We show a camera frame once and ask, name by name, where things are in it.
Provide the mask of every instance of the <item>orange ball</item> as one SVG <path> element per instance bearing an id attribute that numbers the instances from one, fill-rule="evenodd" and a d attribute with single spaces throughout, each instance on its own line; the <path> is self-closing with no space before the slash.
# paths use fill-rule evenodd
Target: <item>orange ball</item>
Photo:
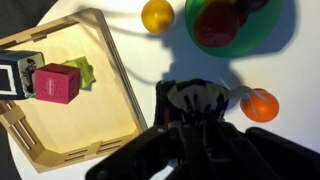
<path id="1" fill-rule="evenodd" d="M 264 123 L 273 120 L 279 113 L 280 106 L 278 100 L 263 89 L 254 90 L 266 98 L 269 101 L 269 104 L 265 103 L 259 97 L 250 94 L 251 100 L 249 98 L 241 99 L 240 105 L 242 111 L 249 119 L 255 122 Z"/>

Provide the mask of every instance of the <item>green bowl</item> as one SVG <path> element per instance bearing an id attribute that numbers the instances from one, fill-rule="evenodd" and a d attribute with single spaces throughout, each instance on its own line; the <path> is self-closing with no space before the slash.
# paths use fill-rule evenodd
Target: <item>green bowl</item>
<path id="1" fill-rule="evenodd" d="M 204 52 L 217 57 L 236 57 L 252 51 L 271 33 L 280 16 L 282 0 L 270 0 L 259 12 L 249 15 L 236 38 L 223 48 L 208 48 L 196 42 L 194 22 L 204 0 L 186 0 L 185 23 L 193 42 Z"/>

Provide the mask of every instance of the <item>red cube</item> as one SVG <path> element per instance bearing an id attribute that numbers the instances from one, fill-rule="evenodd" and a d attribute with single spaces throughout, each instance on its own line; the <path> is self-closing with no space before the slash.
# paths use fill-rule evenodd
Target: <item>red cube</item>
<path id="1" fill-rule="evenodd" d="M 80 69 L 48 64 L 35 71 L 36 99 L 68 104 L 79 94 Z"/>

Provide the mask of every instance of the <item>white surface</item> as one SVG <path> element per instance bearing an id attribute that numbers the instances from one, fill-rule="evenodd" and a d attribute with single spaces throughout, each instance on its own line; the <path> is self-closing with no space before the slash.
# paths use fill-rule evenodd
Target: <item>white surface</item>
<path id="1" fill-rule="evenodd" d="M 277 97 L 281 107 L 274 121 L 257 124 L 245 117 L 237 102 L 231 102 L 231 108 L 225 115 L 227 121 L 240 130 L 259 126 L 320 152 L 318 0 L 283 0 L 283 13 L 274 32 L 250 56 L 234 60 L 219 59 L 201 52 L 190 40 L 180 18 L 167 33 L 160 36 L 148 34 L 139 19 L 146 1 L 59 0 L 41 23 L 87 7 L 101 9 L 149 126 L 154 119 L 156 82 L 161 79 L 203 78 L 219 83 L 218 79 L 222 77 L 231 87 L 241 82 L 249 87 L 268 90 Z M 169 2 L 176 14 L 183 12 L 184 1 Z M 296 27 L 291 40 L 283 43 L 293 31 L 287 29 L 291 27 L 290 19 L 293 19 L 288 9 L 292 8 L 292 3 L 296 8 Z M 23 179 L 83 179 L 86 170 L 101 160 L 37 174 L 11 138 L 10 145 Z"/>

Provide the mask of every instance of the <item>wooden tray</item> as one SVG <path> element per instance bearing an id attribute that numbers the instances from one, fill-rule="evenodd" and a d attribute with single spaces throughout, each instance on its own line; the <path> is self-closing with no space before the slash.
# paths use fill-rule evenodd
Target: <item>wooden tray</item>
<path id="1" fill-rule="evenodd" d="M 68 105 L 0 101 L 0 121 L 41 173 L 106 156 L 147 129 L 100 10 L 86 9 L 0 40 L 0 49 L 42 52 L 45 63 L 85 56 L 96 82 Z"/>

